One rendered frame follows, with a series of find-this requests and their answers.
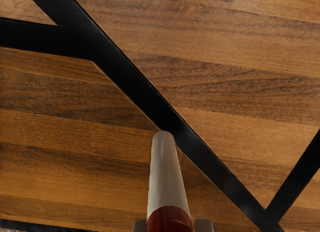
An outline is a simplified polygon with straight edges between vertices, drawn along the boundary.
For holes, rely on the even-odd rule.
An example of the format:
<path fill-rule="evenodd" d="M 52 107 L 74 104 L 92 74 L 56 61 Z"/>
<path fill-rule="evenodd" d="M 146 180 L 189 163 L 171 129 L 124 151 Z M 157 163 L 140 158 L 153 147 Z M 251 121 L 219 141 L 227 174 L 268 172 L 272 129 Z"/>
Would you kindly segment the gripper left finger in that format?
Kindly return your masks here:
<path fill-rule="evenodd" d="M 132 232 L 147 232 L 147 221 L 143 220 L 136 220 L 132 226 Z"/>

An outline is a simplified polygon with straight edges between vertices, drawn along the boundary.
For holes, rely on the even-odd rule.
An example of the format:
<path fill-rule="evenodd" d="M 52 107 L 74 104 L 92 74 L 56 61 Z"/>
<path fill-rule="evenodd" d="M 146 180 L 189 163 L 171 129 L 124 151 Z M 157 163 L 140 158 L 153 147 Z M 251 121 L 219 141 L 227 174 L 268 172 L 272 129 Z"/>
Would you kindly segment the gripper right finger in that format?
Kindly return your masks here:
<path fill-rule="evenodd" d="M 214 232 L 214 226 L 209 219 L 195 219 L 194 232 Z"/>

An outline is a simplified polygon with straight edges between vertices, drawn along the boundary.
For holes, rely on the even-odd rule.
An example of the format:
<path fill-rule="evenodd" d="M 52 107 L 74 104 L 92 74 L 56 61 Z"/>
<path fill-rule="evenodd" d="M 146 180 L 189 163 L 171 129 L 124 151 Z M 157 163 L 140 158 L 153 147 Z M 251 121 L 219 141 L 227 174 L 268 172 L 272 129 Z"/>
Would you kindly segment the white and red pen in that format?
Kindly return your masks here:
<path fill-rule="evenodd" d="M 146 232 L 194 232 L 172 134 L 152 138 Z"/>

